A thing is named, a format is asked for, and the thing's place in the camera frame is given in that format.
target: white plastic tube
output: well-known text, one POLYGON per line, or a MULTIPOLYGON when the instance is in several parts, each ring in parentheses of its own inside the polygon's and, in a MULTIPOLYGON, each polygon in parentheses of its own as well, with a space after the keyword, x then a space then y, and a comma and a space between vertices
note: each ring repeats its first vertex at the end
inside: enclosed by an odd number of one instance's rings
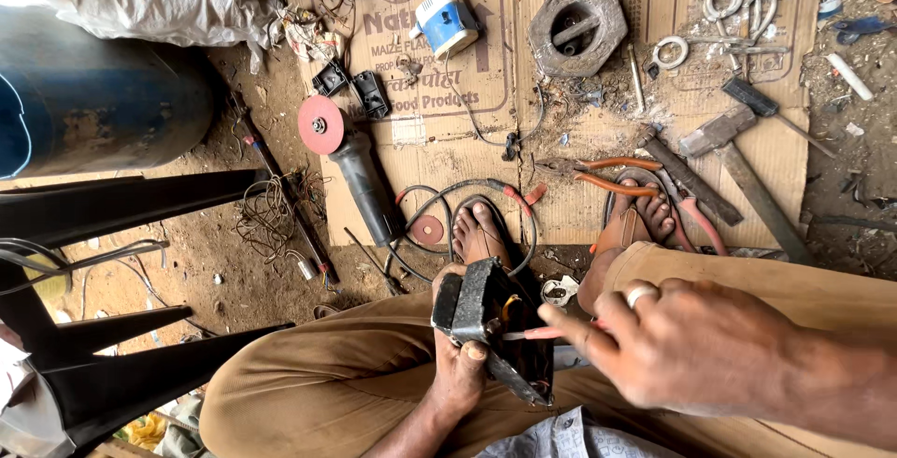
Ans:
POLYGON ((838 72, 844 76, 844 79, 847 80, 847 84, 850 85, 850 88, 853 89, 854 92, 859 95, 859 98, 862 100, 872 100, 872 91, 869 90, 869 87, 863 83, 863 80, 859 79, 857 73, 853 72, 853 69, 850 68, 850 65, 844 61, 837 53, 832 53, 831 55, 826 56, 829 59, 829 62, 832 63, 832 66, 838 70, 838 72))

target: red grinding disc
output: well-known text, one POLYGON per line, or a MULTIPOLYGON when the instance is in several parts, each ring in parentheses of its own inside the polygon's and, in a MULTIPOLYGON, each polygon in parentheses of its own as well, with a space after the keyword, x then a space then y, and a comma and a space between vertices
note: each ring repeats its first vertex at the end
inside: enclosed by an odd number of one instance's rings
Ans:
POLYGON ((316 154, 336 151, 342 143, 343 131, 342 111, 326 96, 312 95, 299 107, 299 137, 316 154))
POLYGON ((438 244, 444 233, 445 228, 436 216, 421 215, 411 224, 411 234, 421 244, 438 244))

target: sledgehammer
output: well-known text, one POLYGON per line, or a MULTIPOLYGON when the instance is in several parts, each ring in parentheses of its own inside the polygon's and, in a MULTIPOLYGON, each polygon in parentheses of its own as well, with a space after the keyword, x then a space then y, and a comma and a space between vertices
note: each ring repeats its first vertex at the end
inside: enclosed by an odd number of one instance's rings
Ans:
POLYGON ((697 158, 711 151, 717 154, 735 184, 745 193, 754 211, 766 223, 782 250, 788 254, 789 260, 792 263, 815 266, 813 255, 806 248, 794 224, 757 177, 745 155, 734 145, 735 136, 756 124, 757 117, 751 108, 738 104, 680 140, 679 151, 689 158, 697 158))

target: screwdriver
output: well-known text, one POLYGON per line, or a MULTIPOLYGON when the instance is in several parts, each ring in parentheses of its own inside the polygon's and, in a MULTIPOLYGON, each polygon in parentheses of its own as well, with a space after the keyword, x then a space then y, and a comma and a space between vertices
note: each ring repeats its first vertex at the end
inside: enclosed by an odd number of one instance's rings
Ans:
MULTIPOLYGON (((592 325, 593 328, 599 330, 608 330, 607 323, 600 318, 597 320, 592 320, 589 322, 589 325, 592 325)), ((521 340, 525 338, 527 340, 533 340, 537 338, 557 338, 562 337, 563 332, 561 329, 555 327, 539 327, 537 329, 529 329, 523 330, 522 332, 505 332, 501 334, 502 340, 521 340)))
POLYGON ((748 85, 742 79, 732 76, 726 81, 721 89, 728 93, 730 97, 739 102, 747 104, 755 115, 763 118, 774 118, 785 124, 785 127, 797 132, 806 142, 813 144, 816 148, 831 158, 835 157, 835 153, 827 148, 825 144, 813 139, 813 137, 804 132, 800 127, 791 122, 791 120, 779 114, 779 103, 770 99, 766 95, 760 93, 756 88, 748 85))
POLYGON ((368 257, 368 260, 370 260, 370 264, 373 265, 374 267, 376 267, 377 270, 380 272, 380 275, 383 276, 383 285, 387 288, 387 291, 389 292, 389 294, 392 296, 398 296, 401 294, 405 294, 405 292, 402 291, 402 287, 399 286, 398 281, 396 281, 395 278, 389 276, 386 272, 383 271, 383 269, 380 269, 380 264, 377 263, 377 261, 374 259, 374 257, 370 253, 368 253, 367 250, 365 250, 364 246, 362 246, 361 243, 358 242, 358 238, 355 237, 355 234, 353 234, 352 231, 349 230, 347 227, 343 227, 342 230, 344 230, 346 234, 349 234, 349 238, 352 239, 352 242, 355 243, 356 246, 358 246, 359 248, 362 249, 362 252, 364 253, 364 255, 366 257, 368 257))

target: brown trousers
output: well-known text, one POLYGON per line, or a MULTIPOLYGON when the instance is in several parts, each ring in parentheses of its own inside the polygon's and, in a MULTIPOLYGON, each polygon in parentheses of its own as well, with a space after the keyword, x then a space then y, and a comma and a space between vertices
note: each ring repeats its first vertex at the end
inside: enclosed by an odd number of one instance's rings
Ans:
MULTIPOLYGON (((819 329, 897 329, 897 283, 879 279, 774 260, 687 254, 651 243, 635 243, 617 258, 605 289, 636 278, 712 279, 819 329)), ((368 303, 248 345, 209 385, 200 420, 204 442, 219 458, 362 454, 411 412, 432 383, 431 300, 421 293, 368 303)), ((580 404, 606 426, 687 456, 897 456, 751 418, 636 409, 591 367, 557 372, 555 405, 549 408, 528 406, 499 383, 489 383, 441 454, 473 456, 580 404)))

